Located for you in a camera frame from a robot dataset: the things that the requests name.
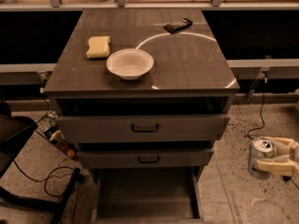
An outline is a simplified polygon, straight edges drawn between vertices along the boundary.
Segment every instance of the black remote control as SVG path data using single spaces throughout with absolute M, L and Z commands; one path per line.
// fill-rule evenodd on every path
M 184 28 L 190 27 L 193 24 L 193 22 L 189 19 L 181 19 L 180 21 L 175 21 L 168 23 L 163 28 L 170 34 L 173 34 L 179 30 L 182 30 Z

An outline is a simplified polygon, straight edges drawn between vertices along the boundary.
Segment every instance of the black chair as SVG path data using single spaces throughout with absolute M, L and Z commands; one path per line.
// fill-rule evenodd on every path
M 28 117 L 11 116 L 10 109 L 0 105 L 0 178 L 14 161 L 21 149 L 37 129 L 35 121 Z M 53 213 L 51 224 L 60 222 L 67 201 L 77 181 L 82 180 L 80 169 L 75 168 L 60 201 L 52 202 L 14 195 L 0 186 L 0 200 L 18 206 Z

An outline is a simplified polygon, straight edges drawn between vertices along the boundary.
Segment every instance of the black panel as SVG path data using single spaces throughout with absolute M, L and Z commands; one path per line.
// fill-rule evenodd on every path
M 81 11 L 0 12 L 1 63 L 57 63 Z
M 227 60 L 299 58 L 299 10 L 204 10 Z

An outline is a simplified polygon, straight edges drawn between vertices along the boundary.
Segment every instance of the white bowl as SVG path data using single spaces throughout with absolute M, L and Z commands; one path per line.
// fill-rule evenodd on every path
M 141 49 L 121 49 L 107 59 L 107 69 L 127 80 L 146 74 L 153 66 L 152 57 Z

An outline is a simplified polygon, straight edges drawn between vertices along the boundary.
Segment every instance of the cabinet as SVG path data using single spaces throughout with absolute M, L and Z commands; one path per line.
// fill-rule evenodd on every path
M 163 29 L 180 18 L 192 27 Z M 86 58 L 96 35 L 111 52 L 143 49 L 153 68 L 133 81 L 110 74 Z M 83 10 L 45 93 L 98 187 L 93 223 L 202 221 L 197 181 L 238 89 L 199 8 Z

